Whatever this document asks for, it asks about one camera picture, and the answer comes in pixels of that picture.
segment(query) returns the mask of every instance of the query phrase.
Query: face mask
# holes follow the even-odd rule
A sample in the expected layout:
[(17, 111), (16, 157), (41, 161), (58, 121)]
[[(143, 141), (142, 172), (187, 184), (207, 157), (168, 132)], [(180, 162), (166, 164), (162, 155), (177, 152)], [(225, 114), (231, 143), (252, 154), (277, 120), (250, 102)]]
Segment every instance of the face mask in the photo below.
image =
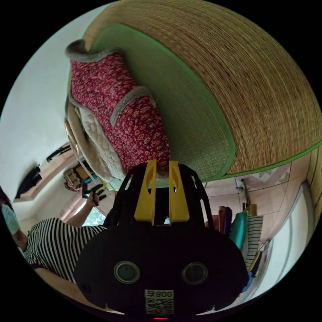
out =
[(1, 210), (11, 235), (14, 235), (20, 229), (16, 214), (7, 205), (2, 205)]

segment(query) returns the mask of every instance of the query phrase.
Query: wooden shelf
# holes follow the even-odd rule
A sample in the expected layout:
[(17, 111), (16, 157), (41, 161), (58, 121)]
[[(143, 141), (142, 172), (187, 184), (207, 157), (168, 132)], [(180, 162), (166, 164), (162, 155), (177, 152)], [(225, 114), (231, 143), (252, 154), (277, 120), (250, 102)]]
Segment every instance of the wooden shelf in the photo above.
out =
[(73, 151), (67, 151), (66, 153), (51, 160), (48, 166), (40, 173), (41, 180), (36, 186), (32, 187), (26, 193), (21, 194), (20, 198), (14, 199), (13, 202), (24, 202), (32, 201), (36, 198), (39, 192), (61, 171), (71, 166), (75, 161), (76, 157)]

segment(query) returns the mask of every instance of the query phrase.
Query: striped towel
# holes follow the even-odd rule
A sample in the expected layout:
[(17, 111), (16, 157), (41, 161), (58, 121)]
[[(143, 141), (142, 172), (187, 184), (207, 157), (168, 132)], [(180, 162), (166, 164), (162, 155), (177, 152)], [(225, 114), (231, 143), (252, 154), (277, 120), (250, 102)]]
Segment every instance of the striped towel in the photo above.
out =
[(247, 231), (245, 241), (242, 249), (244, 261), (247, 270), (250, 268), (257, 250), (258, 244), (261, 238), (261, 232), (263, 227), (263, 216), (248, 216), (247, 217)]

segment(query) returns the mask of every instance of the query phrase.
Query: red floral cushion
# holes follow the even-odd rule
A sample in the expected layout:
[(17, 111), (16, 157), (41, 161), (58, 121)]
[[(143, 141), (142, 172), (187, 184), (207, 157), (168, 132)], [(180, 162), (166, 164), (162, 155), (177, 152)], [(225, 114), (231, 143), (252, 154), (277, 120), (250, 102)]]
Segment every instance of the red floral cushion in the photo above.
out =
[(149, 94), (131, 96), (137, 89), (119, 52), (94, 62), (71, 60), (71, 95), (94, 113), (124, 170), (152, 159), (166, 168), (170, 150), (161, 118)]

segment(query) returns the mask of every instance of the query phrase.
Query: gray fur trim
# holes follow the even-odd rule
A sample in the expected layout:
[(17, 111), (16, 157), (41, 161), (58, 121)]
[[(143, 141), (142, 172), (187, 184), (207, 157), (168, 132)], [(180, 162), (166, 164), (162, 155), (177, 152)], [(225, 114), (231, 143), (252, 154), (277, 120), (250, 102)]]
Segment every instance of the gray fur trim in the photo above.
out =
[(151, 100), (153, 101), (150, 91), (144, 86), (135, 87), (131, 91), (129, 91), (125, 96), (123, 96), (121, 100), (116, 104), (113, 110), (113, 113), (111, 115), (111, 124), (115, 126), (118, 117), (122, 114), (127, 105), (136, 98), (142, 96), (150, 96)]
[(93, 63), (100, 61), (106, 56), (112, 55), (114, 53), (122, 54), (122, 50), (114, 48), (112, 50), (103, 50), (100, 53), (91, 54), (85, 49), (85, 40), (83, 39), (73, 41), (65, 49), (65, 55), (70, 60), (76, 60), (82, 63)]
[(91, 110), (91, 109), (89, 109), (88, 107), (86, 107), (86, 106), (84, 106), (84, 105), (80, 104), (79, 102), (77, 102), (77, 101), (74, 99), (73, 94), (72, 94), (72, 91), (71, 91), (71, 86), (70, 86), (70, 90), (69, 90), (69, 93), (68, 93), (68, 98), (69, 98), (70, 102), (71, 102), (75, 107), (78, 107), (78, 108), (85, 108), (85, 109), (87, 109), (87, 110), (89, 110), (89, 111), (91, 111), (91, 112), (92, 112), (92, 110)]
[(67, 95), (66, 96), (66, 101), (65, 101), (65, 120), (68, 119), (68, 116), (67, 116), (68, 103), (69, 103), (69, 97)]

